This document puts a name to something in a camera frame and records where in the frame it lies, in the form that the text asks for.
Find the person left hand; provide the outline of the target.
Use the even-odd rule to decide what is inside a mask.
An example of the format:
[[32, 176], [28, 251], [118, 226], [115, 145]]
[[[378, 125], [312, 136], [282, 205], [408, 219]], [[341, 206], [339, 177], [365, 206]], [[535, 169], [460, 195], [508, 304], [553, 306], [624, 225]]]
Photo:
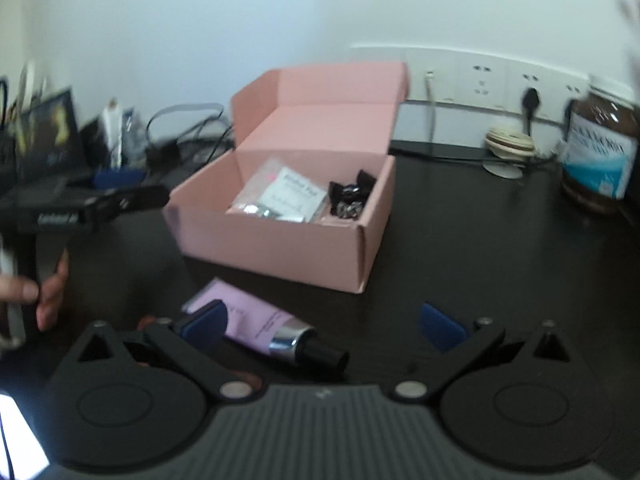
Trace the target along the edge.
[[1, 275], [1, 301], [36, 305], [40, 332], [51, 328], [58, 319], [70, 270], [70, 255], [63, 250], [56, 271], [41, 285], [24, 276]]

